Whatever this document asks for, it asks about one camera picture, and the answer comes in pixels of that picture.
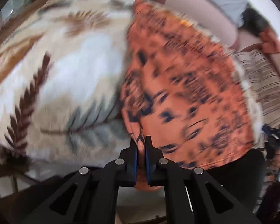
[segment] orange cloth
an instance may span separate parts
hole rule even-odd
[[[263,41],[262,51],[265,54],[277,54],[280,53],[280,41],[278,40],[275,32],[267,27],[263,32],[259,33],[260,39]]]
[[[184,168],[219,167],[243,156],[253,143],[251,120],[223,47],[142,0],[134,14],[121,100],[140,167],[146,135]]]

